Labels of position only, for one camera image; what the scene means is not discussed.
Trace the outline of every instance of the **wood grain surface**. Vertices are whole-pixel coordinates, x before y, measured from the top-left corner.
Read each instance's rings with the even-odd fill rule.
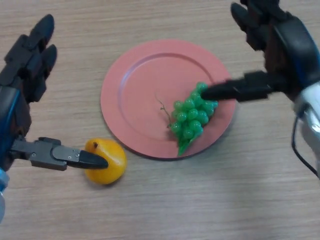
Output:
[[[233,77],[262,69],[231,0],[2,0],[0,56],[46,14],[55,18],[58,59],[41,102],[31,105],[29,140],[82,148],[109,137],[100,91],[111,64],[145,41],[176,38],[214,53]],[[319,0],[283,0],[320,43]],[[205,152],[160,162],[127,153],[112,187],[83,171],[18,160],[9,171],[1,240],[317,240],[320,186],[290,148],[294,113],[281,94],[238,104],[233,124]],[[311,150],[299,140],[302,154]]]

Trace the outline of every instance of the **toy grapes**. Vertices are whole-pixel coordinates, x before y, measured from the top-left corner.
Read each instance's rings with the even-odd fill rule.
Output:
[[[181,156],[190,144],[204,132],[204,126],[213,116],[218,107],[217,101],[208,101],[201,98],[201,91],[208,87],[204,82],[198,82],[191,94],[182,101],[173,103],[169,128],[177,138],[178,156]]]

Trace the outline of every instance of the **orange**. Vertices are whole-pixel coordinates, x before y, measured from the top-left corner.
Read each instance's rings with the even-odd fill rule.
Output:
[[[108,162],[104,169],[85,169],[86,177],[100,185],[107,185],[118,180],[127,168],[124,149],[113,139],[93,138],[86,142],[84,150],[103,157]]]

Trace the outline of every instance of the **screw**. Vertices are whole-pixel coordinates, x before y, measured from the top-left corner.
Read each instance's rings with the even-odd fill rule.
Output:
[[[317,133],[320,133],[320,126],[319,125],[313,124],[312,129],[315,130]]]

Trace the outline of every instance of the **grape cluster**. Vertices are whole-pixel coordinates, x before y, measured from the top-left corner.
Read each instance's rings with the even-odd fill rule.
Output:
[[[196,88],[184,101],[175,101],[172,118],[174,122],[170,125],[171,131],[179,141],[191,141],[202,135],[204,126],[218,107],[217,101],[208,101],[201,98],[201,91],[208,85],[198,82]]]

